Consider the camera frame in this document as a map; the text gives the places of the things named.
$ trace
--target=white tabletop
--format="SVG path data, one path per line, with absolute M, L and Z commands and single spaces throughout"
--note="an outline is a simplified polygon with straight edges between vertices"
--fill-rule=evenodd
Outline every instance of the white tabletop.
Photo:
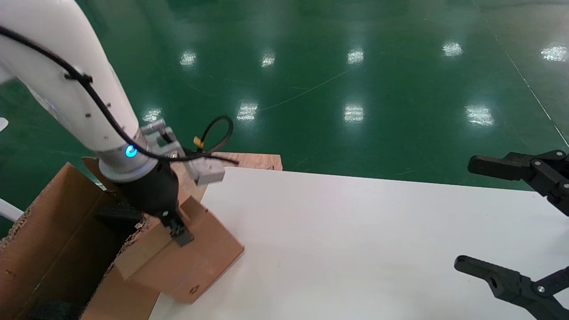
M 569 221 L 536 192 L 226 170 L 203 203 L 245 254 L 193 305 L 161 295 L 150 319 L 532 320 L 455 258 L 533 280 L 569 265 Z

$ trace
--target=floor line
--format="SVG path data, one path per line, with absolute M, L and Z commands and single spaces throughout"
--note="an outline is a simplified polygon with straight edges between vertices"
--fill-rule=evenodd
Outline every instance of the floor line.
M 336 75 L 336 76 L 334 76 L 334 77 L 332 77 L 332 78 L 330 78 L 330 79 L 328 79 L 328 80 L 322 82 L 321 84 L 319 84 L 319 85 L 317 85 L 317 86 L 315 86 L 315 87 L 313 87 L 313 88 L 310 88 L 310 89 L 308 89 L 308 90 L 302 92 L 302 93 L 299 94 L 299 95 L 296 95 L 296 96 L 294 96 L 294 97 L 292 97 L 292 98 L 290 98 L 290 99 L 287 99 L 287 100 L 284 100 L 284 101 L 282 101 L 282 102 L 279 102 L 279 103 L 277 103 L 277 104 L 275 104 L 275 105 L 268 106 L 267 108 L 261 109 L 261 110 L 259 110 L 259 111 L 269 110 L 269 109 L 274 108 L 274 107 L 276 107 L 276 106 L 280 106 L 280 105 L 282 105 L 282 104 L 284 104 L 284 103 L 287 103 L 287 102 L 289 102 L 289 101 L 291 101 L 291 100 L 294 100 L 294 99 L 296 99 L 296 98 L 298 98 L 298 97 L 300 97 L 300 96 L 302 96 L 302 95 L 305 95 L 306 93 L 311 92 L 312 90 L 314 90 L 314 89 L 316 89 L 316 88 L 318 88 L 318 87 L 320 87 L 320 86 L 322 86 L 322 85 L 324 85 L 324 84 L 326 84 L 326 83 L 328 83 L 328 82 L 334 80 L 335 78 L 344 75 L 345 73 L 347 73 L 348 71 L 350 71 L 350 70 L 352 70 L 352 69 L 348 69 L 348 70 L 346 70 L 346 71 L 340 73 L 339 75 Z
M 557 124 L 555 123 L 555 121 L 551 118 L 551 116 L 549 115 L 549 112 L 547 112 L 547 110 L 545 109 L 545 107 L 543 106 L 543 104 L 541 103 L 541 101 L 537 98 L 537 95 L 535 95 L 534 90 L 532 89 L 532 87 L 530 86 L 530 84 L 527 82 L 526 78 L 523 76 L 522 72 L 519 70 L 518 66 L 516 65 L 516 63 L 514 62 L 514 60 L 512 59 L 512 57 L 510 56 L 510 54 L 508 53 L 508 51 L 506 50 L 506 48 L 502 45 L 502 43 L 500 42 L 498 35 L 494 32 L 494 29 L 492 29 L 492 27 L 490 26 L 490 23 L 488 22 L 488 20 L 486 19 L 486 17 L 484 17 L 484 14 L 482 13 L 482 11 L 480 10 L 480 7 L 478 6 L 478 4 L 476 3 L 475 0 L 471 0 L 472 4 L 476 7 L 476 9 L 478 9 L 478 12 L 480 13 L 482 20 L 484 20 L 484 23 L 486 23 L 486 27 L 488 28 L 488 30 L 490 30 L 490 32 L 492 33 L 492 35 L 494 36 L 496 42 L 498 43 L 498 45 L 500 46 L 500 48 L 502 49 L 502 51 L 506 54 L 506 56 L 508 57 L 508 59 L 510 60 L 510 62 L 512 63 L 512 65 L 514 66 L 514 68 L 516 68 L 516 71 L 518 72 L 519 76 L 522 78 L 523 82 L 526 84 L 527 88 L 530 90 L 531 94 L 534 96 L 535 100 L 537 101 L 537 103 L 539 104 L 539 106 L 541 107 L 541 109 L 543 110 L 543 112 L 545 113 L 545 115 L 547 116 L 547 118 L 551 121 L 551 123 L 553 124 L 553 127 L 555 128 L 555 130 L 557 130 L 557 133 L 559 133 L 559 136 L 561 136 L 561 139 L 563 139 L 563 142 L 565 142 L 565 145 L 567 147 L 569 147 L 569 143 L 567 143 L 567 140 L 565 139 L 565 137 L 563 136 L 563 134 L 561 133 L 561 131 L 559 130 L 559 128 L 557 127 Z

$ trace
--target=cardboard box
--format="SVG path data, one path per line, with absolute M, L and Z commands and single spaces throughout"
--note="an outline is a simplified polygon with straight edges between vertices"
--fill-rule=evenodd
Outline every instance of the cardboard box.
M 0 244 L 0 319 L 25 319 L 38 301 L 92 297 L 82 319 L 144 320 L 160 291 L 196 301 L 244 250 L 193 198 L 181 205 L 192 243 L 179 248 L 154 217 L 124 239 L 95 219 L 116 202 L 71 164 L 59 171 Z

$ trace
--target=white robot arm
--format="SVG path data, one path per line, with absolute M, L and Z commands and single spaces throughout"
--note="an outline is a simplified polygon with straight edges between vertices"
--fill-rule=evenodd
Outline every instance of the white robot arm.
M 135 207 L 159 217 L 172 237 L 192 240 L 178 211 L 178 179 L 170 162 L 184 161 L 198 184 L 223 179 L 214 150 L 183 149 L 163 120 L 140 128 L 97 35 L 74 0 L 0 0 L 0 71 L 17 77 L 40 105 L 99 156 L 101 172 Z M 168 142 L 158 146 L 158 139 Z

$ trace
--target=black cable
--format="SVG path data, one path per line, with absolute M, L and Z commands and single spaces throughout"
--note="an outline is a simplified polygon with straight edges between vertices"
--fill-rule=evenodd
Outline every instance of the black cable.
M 224 120 L 228 123 L 229 127 L 227 129 L 227 133 L 225 134 L 225 137 L 221 140 L 220 143 L 215 145 L 213 148 L 208 149 L 206 151 L 201 150 L 201 152 L 194 152 L 194 153 L 192 153 L 191 156 L 186 156 L 183 158 L 170 158 L 170 157 L 166 157 L 163 155 L 152 153 L 152 152 L 146 150 L 145 148 L 143 148 L 142 146 L 140 146 L 139 144 L 137 144 L 134 140 L 132 140 L 122 130 L 121 126 L 114 119 L 111 112 L 107 109 L 106 104 L 101 100 L 101 97 L 97 94 L 97 92 L 91 86 L 91 82 L 93 82 L 92 77 L 90 77 L 89 75 L 86 75 L 86 74 L 83 74 L 83 75 L 80 74 L 79 71 L 77 71 L 75 68 L 73 68 L 73 66 L 71 66 L 67 61 L 65 61 L 62 57 L 60 57 L 59 55 L 57 55 L 53 51 L 51 51 L 47 48 L 44 48 L 42 45 L 36 43 L 35 41 L 15 32 L 11 29 L 0 26 L 0 35 L 3 35 L 3 36 L 5 36 L 5 37 L 7 37 L 13 41 L 16 41 L 16 42 L 18 42 L 18 43 L 20 43 L 26 47 L 29 47 L 29 48 L 37 51 L 38 53 L 47 57 L 49 60 L 52 60 L 54 63 L 59 65 L 61 68 L 65 69 L 65 71 L 68 72 L 68 75 L 65 75 L 65 78 L 70 79 L 70 80 L 76 80 L 79 82 L 79 84 L 81 84 L 81 86 L 85 89 L 85 91 L 87 91 L 87 94 L 91 97 L 91 99 L 93 99 L 93 102 L 95 102 L 95 104 L 97 105 L 99 110 L 103 113 L 105 118 L 109 121 L 110 125 L 117 132 L 117 134 L 119 136 L 121 136 L 121 138 L 123 138 L 126 141 L 126 143 L 128 143 L 129 145 L 132 145 L 140 153 L 144 154 L 147 157 L 154 158 L 154 159 L 161 160 L 161 161 L 166 161 L 166 162 L 184 162 L 184 161 L 192 161 L 192 160 L 202 158 L 202 157 L 210 157 L 210 156 L 215 157 L 212 155 L 212 153 L 219 150 L 220 148 L 222 148 L 227 143 L 227 141 L 229 140 L 229 138 L 231 137 L 231 135 L 233 133 L 233 121 L 227 116 L 221 116 L 221 117 L 218 117 L 215 120 L 213 120 L 208 125 L 208 127 L 206 128 L 206 131 L 204 133 L 204 138 L 205 138 L 205 135 L 207 135 L 207 132 L 211 129 L 211 127 L 219 121 Z
M 201 139 L 201 142 L 202 142 L 202 143 L 205 141 L 205 138 L 206 138 L 206 136 L 207 136 L 207 134 L 208 134 L 208 131 L 209 131 L 208 129 L 210 129 L 210 128 L 211 128 L 211 126 L 208 126 L 208 128 L 207 128 L 206 131 L 204 132 L 204 135 L 202 136 L 202 139 Z M 170 136 L 168 136 L 168 134 L 166 134 L 165 132 L 164 132 L 164 133 L 160 133 L 160 135 L 162 136 L 162 139 L 164 139 L 164 141 L 166 141 L 167 143 L 172 143 L 172 142 L 173 142 L 173 140 L 170 139 Z M 185 153 L 186 155 L 198 153 L 198 152 L 196 152 L 196 151 L 192 151 L 192 150 L 186 149 L 186 148 L 184 148 L 184 147 L 182 147 L 182 149 L 184 150 L 184 153 Z M 228 158 L 220 157 L 220 156 L 218 156 L 218 155 L 206 155 L 205 157 L 206 157 L 206 158 L 209 158 L 209 159 L 216 159 L 216 160 L 220 160 L 220 161 L 230 162 L 230 163 L 232 163 L 232 164 L 234 164 L 234 165 L 236 165 L 236 166 L 239 165 L 239 161 L 237 161 L 237 160 L 233 160 L 233 159 L 228 159 Z

